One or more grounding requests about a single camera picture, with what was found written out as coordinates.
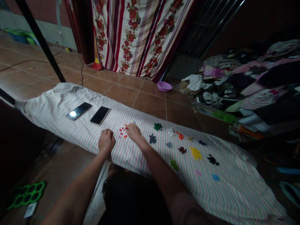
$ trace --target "black smartphone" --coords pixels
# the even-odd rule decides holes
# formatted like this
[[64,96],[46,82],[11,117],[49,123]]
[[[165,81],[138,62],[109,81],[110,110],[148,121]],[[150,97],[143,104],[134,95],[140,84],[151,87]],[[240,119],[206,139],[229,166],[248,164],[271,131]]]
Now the black smartphone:
[[93,118],[90,120],[90,122],[97,124],[97,125],[101,125],[109,111],[110,111],[110,108],[101,106],[100,109],[98,109],[98,111],[95,113]]
[[76,120],[78,117],[80,117],[82,114],[84,114],[90,107],[92,107],[91,104],[84,102],[80,106],[78,106],[76,109],[68,113],[66,116],[71,120]]

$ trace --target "person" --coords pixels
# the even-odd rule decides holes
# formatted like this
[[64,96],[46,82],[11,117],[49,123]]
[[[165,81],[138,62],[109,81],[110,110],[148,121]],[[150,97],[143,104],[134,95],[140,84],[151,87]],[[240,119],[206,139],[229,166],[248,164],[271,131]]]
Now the person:
[[[145,157],[153,180],[113,166],[115,172],[109,172],[103,185],[106,211],[98,224],[214,224],[137,125],[131,123],[125,129]],[[83,223],[101,168],[115,143],[111,130],[101,132],[98,155],[65,190],[42,225]]]

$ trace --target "floral curtain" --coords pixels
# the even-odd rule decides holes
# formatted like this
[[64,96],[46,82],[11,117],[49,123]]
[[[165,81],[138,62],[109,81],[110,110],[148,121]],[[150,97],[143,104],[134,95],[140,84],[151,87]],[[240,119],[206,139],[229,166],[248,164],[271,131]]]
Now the floral curtain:
[[191,0],[93,0],[97,58],[106,69],[159,80]]

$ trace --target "white striped cloth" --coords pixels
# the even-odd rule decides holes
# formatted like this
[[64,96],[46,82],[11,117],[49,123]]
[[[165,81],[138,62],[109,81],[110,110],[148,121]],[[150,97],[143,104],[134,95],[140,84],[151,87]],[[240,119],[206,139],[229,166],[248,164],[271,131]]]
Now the white striped cloth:
[[[66,114],[83,102],[93,107],[76,121],[68,119]],[[103,124],[90,123],[101,106],[111,108]],[[35,125],[95,154],[98,153],[101,131],[111,129],[116,139],[112,162],[147,176],[149,167],[137,145],[130,138],[124,138],[124,132],[118,138],[119,129],[136,121],[146,139],[149,140],[152,133],[156,136],[157,142],[151,146],[163,159],[169,165],[171,159],[177,162],[178,177],[208,213],[233,224],[281,224],[281,218],[286,216],[272,190],[256,168],[247,162],[246,154],[238,146],[218,137],[158,119],[73,83],[60,83],[39,97],[16,101],[16,108]],[[156,131],[154,123],[160,123],[162,131]],[[184,139],[180,140],[178,134],[170,137],[168,128],[182,133]],[[173,144],[171,149],[166,146],[168,142]],[[185,154],[178,150],[181,146],[187,149]],[[190,147],[199,150],[203,159],[196,161]],[[209,154],[220,163],[219,166],[210,163]],[[215,181],[212,174],[220,181]]]

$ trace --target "forearm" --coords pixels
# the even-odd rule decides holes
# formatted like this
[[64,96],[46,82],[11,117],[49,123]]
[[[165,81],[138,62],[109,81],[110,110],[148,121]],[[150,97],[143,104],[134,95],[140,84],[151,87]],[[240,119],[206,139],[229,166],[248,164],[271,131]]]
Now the forearm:
[[178,178],[176,173],[165,162],[165,160],[149,145],[145,138],[137,141],[137,145],[142,151],[151,174],[161,190],[168,207],[174,198],[181,192],[187,192],[187,188]]
[[71,183],[43,221],[46,224],[82,224],[108,152],[99,152]]

